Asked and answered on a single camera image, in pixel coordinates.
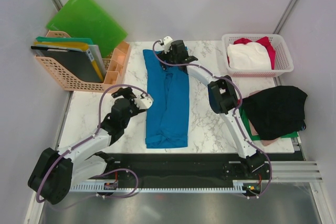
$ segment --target metal floor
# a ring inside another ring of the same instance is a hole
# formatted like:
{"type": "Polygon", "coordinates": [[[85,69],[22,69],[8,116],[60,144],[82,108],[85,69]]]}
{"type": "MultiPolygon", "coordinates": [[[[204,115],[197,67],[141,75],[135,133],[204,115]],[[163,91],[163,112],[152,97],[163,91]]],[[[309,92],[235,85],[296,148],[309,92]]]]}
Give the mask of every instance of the metal floor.
{"type": "MultiPolygon", "coordinates": [[[[70,193],[57,207],[88,193],[70,193]]],[[[91,198],[62,212],[49,207],[40,224],[319,224],[309,184],[271,184],[260,199],[230,194],[140,193],[127,199],[91,198]]]]}

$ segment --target white laundry basket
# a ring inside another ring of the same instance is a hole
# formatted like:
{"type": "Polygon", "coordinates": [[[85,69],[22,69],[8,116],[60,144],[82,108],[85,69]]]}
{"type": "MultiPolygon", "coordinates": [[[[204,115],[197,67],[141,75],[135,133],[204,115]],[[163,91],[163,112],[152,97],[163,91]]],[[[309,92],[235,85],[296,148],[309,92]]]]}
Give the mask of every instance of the white laundry basket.
{"type": "Polygon", "coordinates": [[[222,36],[223,46],[226,52],[225,65],[227,71],[232,77],[277,77],[286,72],[292,72],[294,69],[293,60],[290,56],[288,47],[282,36],[277,34],[225,34],[222,36]],[[227,60],[227,47],[241,38],[250,39],[252,41],[259,40],[267,36],[269,42],[276,51],[275,69],[274,70],[242,70],[230,68],[227,60]]]}

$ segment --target marble table surface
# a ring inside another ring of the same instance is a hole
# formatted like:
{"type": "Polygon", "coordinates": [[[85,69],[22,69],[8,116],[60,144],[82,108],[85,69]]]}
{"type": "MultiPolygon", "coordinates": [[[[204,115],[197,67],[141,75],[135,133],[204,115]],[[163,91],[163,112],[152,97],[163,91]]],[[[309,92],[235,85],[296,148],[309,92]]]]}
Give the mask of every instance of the marble table surface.
{"type": "MultiPolygon", "coordinates": [[[[131,55],[127,65],[124,83],[146,90],[147,70],[142,50],[151,49],[153,42],[131,42],[131,55]]],[[[224,76],[223,46],[221,41],[185,41],[189,55],[216,75],[224,76]]],[[[273,78],[233,78],[243,97],[251,92],[274,87],[273,78]]],[[[146,113],[130,120],[125,134],[113,145],[105,148],[107,153],[236,153],[235,142],[224,121],[215,114],[207,98],[207,88],[194,78],[190,82],[190,114],[188,147],[173,149],[147,149],[145,144],[146,113]]],[[[101,93],[75,91],[68,110],[59,147],[74,143],[93,132],[98,123],[98,104],[101,93]]],[[[102,104],[102,115],[110,112],[113,98],[107,94],[102,104]]],[[[267,153],[293,153],[290,138],[281,138],[264,147],[260,141],[254,142],[267,153]]]]}

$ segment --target blue garment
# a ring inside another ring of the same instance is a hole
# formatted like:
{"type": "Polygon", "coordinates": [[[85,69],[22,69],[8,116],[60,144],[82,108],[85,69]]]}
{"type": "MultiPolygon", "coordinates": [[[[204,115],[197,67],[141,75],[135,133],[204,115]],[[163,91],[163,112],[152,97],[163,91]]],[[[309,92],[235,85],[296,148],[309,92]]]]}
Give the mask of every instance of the blue garment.
{"type": "Polygon", "coordinates": [[[178,67],[164,71],[152,50],[144,50],[147,92],[154,99],[147,110],[147,148],[188,146],[189,77],[178,67]]]}

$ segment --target green plastic folder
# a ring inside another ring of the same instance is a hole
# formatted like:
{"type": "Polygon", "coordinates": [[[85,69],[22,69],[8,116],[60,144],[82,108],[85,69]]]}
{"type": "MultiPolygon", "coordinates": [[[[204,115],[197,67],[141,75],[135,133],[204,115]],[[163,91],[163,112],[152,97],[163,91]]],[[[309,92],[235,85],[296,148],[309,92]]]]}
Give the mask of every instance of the green plastic folder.
{"type": "Polygon", "coordinates": [[[94,0],[69,0],[47,24],[71,37],[91,38],[103,58],[123,41],[126,31],[94,0]]]}

